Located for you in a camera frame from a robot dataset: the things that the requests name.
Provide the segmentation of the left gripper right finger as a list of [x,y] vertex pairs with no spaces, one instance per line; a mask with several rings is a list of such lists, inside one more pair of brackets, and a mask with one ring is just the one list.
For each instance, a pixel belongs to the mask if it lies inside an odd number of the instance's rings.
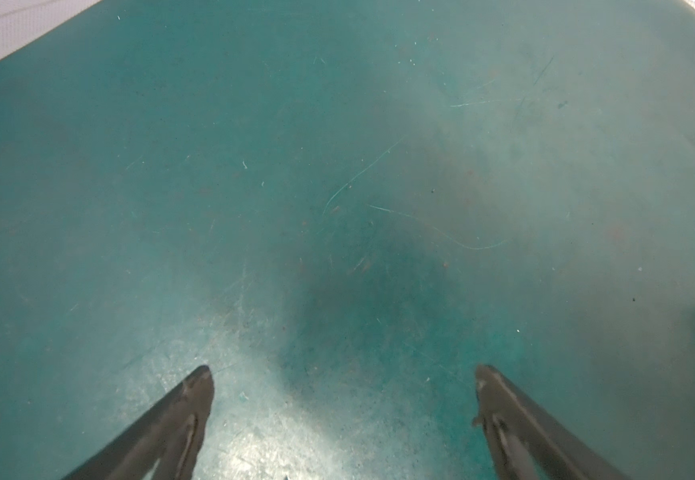
[[477,366],[475,392],[473,426],[483,429],[499,479],[537,479],[539,471],[549,479],[623,478],[497,368]]

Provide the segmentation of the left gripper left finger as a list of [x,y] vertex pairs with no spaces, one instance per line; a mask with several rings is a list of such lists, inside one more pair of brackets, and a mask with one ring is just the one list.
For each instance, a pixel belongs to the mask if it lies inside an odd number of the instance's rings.
[[69,479],[191,479],[215,395],[211,369],[201,365]]

